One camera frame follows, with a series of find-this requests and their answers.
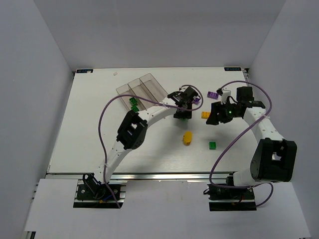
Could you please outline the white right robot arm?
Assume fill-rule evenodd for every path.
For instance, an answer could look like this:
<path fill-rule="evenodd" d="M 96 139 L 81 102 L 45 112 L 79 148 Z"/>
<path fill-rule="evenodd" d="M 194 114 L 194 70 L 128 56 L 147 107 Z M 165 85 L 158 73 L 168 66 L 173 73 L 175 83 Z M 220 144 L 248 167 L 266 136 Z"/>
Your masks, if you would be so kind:
<path fill-rule="evenodd" d="M 218 89 L 221 101 L 212 103 L 206 121 L 208 125 L 231 122 L 242 118 L 248 128 L 240 133 L 222 152 L 226 152 L 248 131 L 252 131 L 257 148 L 248 168 L 233 172 L 226 178 L 226 184 L 211 185 L 227 189 L 248 189 L 264 183 L 289 182 L 293 176 L 297 145 L 286 140 L 268 118 L 270 109 L 254 99 L 252 87 L 237 88 L 236 100 L 231 103 L 231 91 Z"/>

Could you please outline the yellow rectangular lego brick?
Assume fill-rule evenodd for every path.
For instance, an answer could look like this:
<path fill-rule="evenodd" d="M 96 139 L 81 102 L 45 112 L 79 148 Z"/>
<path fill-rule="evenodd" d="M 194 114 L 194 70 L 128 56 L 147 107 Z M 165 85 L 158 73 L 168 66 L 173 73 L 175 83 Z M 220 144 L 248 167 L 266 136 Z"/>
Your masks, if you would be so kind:
<path fill-rule="evenodd" d="M 210 112 L 202 112 L 201 113 L 201 118 L 202 119 L 209 119 L 209 117 L 210 117 Z"/>

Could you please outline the yellow rounded lego brick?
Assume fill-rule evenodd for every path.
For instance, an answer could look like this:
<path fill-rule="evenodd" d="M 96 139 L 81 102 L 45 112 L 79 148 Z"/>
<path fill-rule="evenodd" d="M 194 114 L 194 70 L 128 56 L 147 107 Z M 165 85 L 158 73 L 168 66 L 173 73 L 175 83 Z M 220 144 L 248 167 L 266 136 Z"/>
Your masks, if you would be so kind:
<path fill-rule="evenodd" d="M 182 138 L 182 142 L 186 146 L 191 144 L 191 142 L 192 142 L 192 132 L 191 131 L 185 132 L 185 134 L 183 135 L 183 138 Z"/>

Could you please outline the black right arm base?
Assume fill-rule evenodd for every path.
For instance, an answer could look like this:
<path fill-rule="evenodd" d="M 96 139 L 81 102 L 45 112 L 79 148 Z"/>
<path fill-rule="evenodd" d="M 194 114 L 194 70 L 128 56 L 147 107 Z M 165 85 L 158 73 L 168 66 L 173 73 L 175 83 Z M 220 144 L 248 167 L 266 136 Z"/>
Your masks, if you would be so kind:
<path fill-rule="evenodd" d="M 211 212 L 257 210 L 252 189 L 226 189 L 208 184 L 203 194 L 208 196 L 209 210 Z"/>

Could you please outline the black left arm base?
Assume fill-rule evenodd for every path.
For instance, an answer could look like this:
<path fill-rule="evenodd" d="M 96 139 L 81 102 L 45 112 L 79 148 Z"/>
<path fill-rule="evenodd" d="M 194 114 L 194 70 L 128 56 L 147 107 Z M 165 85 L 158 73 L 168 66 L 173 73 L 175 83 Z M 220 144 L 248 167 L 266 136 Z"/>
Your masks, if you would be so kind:
<path fill-rule="evenodd" d="M 120 209 L 124 203 L 121 184 L 103 184 L 93 173 L 83 174 L 77 185 L 73 208 Z"/>

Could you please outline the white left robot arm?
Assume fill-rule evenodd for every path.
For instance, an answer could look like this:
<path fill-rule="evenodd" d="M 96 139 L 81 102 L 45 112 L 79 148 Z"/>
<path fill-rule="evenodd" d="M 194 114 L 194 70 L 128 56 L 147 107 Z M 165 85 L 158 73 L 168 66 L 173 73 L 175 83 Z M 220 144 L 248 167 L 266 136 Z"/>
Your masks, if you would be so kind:
<path fill-rule="evenodd" d="M 158 121 L 173 115 L 177 110 L 180 112 L 192 112 L 200 109 L 203 105 L 201 91 L 193 85 L 182 85 L 179 91 L 170 93 L 161 102 L 154 102 L 143 97 L 135 96 L 136 99 L 153 103 L 154 106 L 139 112 L 130 110 L 126 113 L 118 130 L 114 145 L 108 153 L 102 137 L 102 119 L 108 106 L 118 98 L 129 97 L 130 94 L 118 95 L 110 99 L 104 106 L 98 121 L 98 137 L 104 153 L 104 160 L 101 169 L 96 171 L 97 180 L 108 184 L 112 174 L 122 160 L 132 150 L 140 147 L 149 127 Z"/>

